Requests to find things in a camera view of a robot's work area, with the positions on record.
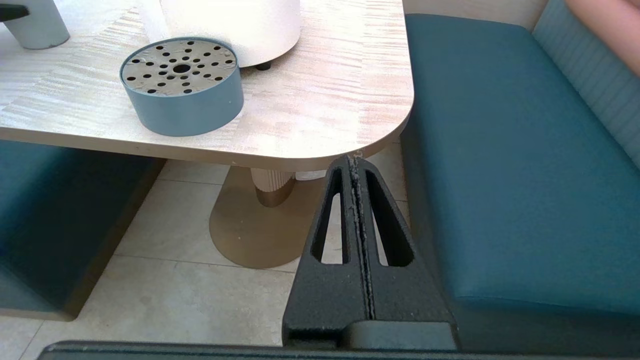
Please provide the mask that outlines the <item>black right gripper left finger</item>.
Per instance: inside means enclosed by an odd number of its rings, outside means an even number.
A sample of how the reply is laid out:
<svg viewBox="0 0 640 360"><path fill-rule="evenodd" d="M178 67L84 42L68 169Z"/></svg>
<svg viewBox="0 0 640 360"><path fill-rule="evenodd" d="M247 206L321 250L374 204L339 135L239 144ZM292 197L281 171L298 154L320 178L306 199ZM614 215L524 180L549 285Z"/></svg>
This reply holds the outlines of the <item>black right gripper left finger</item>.
<svg viewBox="0 0 640 360"><path fill-rule="evenodd" d="M361 215L354 162L334 161L311 221L282 319L285 347L337 347L349 325L365 321L371 306L362 254ZM342 263L323 263L334 196L340 197Z"/></svg>

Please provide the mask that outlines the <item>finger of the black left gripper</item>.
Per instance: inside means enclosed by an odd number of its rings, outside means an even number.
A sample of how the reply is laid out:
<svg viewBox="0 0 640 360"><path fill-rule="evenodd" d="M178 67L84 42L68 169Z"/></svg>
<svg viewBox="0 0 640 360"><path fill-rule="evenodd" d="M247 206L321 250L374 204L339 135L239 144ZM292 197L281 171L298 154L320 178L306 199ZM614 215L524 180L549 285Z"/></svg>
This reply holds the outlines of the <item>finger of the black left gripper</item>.
<svg viewBox="0 0 640 360"><path fill-rule="evenodd" d="M0 22L9 22L29 15L29 9L24 5L0 5Z"/></svg>

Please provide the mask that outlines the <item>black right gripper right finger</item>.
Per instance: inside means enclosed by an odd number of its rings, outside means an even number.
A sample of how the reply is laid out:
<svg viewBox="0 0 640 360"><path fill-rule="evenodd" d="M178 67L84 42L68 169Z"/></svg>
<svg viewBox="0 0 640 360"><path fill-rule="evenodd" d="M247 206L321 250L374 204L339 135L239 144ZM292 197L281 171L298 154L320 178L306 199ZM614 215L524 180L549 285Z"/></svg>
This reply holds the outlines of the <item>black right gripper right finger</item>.
<svg viewBox="0 0 640 360"><path fill-rule="evenodd" d="M356 160L359 252L373 321L453 323L409 226L377 168Z"/></svg>

